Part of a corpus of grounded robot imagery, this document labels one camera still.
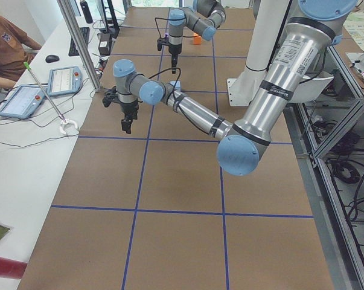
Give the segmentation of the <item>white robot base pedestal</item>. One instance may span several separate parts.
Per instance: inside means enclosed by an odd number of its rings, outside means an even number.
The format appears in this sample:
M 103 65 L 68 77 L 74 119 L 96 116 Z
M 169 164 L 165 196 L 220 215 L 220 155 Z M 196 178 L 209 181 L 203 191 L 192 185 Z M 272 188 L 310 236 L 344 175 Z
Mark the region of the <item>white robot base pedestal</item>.
M 254 1 L 256 18 L 251 45 L 247 54 L 244 71 L 236 79 L 228 79 L 230 106 L 248 106 L 261 81 L 265 78 L 275 55 L 287 18 L 306 17 L 297 10 L 299 1 Z M 323 72 L 321 76 L 300 84 L 290 103 L 316 100 L 333 77 Z

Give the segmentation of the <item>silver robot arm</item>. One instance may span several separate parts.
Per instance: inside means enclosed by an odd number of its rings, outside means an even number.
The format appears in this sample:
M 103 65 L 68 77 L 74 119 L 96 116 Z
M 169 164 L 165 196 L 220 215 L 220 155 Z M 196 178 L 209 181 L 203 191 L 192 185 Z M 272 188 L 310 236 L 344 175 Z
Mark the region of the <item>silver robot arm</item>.
M 158 48 L 167 46 L 171 54 L 171 72 L 176 72 L 185 27 L 202 39 L 210 41 L 225 20 L 225 9 L 217 1 L 194 1 L 192 7 L 171 9 L 168 14 L 168 34 L 158 39 Z
M 121 109 L 137 110 L 139 101 L 164 103 L 199 130 L 219 139 L 217 160 L 226 172 L 243 176 L 257 167 L 271 142 L 270 132 L 321 51 L 342 39 L 343 23 L 355 1 L 255 1 L 256 18 L 244 71 L 229 86 L 244 116 L 230 123 L 174 85 L 150 80 L 132 61 L 113 65 L 115 96 Z

